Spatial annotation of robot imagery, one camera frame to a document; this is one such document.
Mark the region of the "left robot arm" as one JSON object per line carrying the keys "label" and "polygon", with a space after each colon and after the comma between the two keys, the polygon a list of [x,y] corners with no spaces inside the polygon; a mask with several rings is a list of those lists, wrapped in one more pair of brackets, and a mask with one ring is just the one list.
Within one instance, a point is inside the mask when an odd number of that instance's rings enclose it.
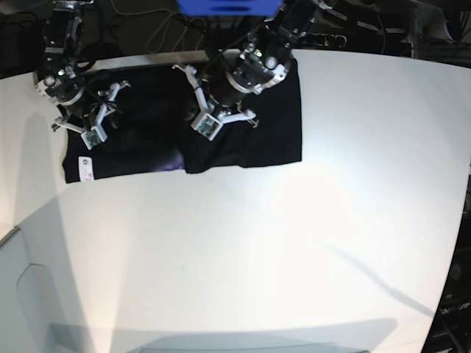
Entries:
{"label": "left robot arm", "polygon": [[208,63],[201,70],[192,65],[173,65],[182,71],[193,88],[196,107],[190,114],[191,128],[208,140],[231,123],[257,125],[253,110],[242,108],[249,95],[259,95],[279,85],[293,61],[291,54],[306,36],[318,10],[331,10],[334,1],[180,1],[180,9],[191,16],[255,17],[241,34],[219,49],[210,41],[205,52]]}

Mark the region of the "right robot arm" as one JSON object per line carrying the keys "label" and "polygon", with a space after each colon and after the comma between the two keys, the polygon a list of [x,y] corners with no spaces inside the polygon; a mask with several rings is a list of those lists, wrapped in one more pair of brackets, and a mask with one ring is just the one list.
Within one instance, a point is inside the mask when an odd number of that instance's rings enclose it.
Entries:
{"label": "right robot arm", "polygon": [[83,74],[96,62],[80,55],[87,6],[92,6],[97,13],[98,48],[102,47],[105,17],[97,2],[54,1],[52,16],[43,33],[43,61],[33,73],[33,82],[36,92],[60,111],[52,129],[75,132],[92,149],[107,140],[103,123],[106,117],[120,111],[116,97],[130,84],[124,80],[112,83],[107,90],[94,90],[85,80]]}

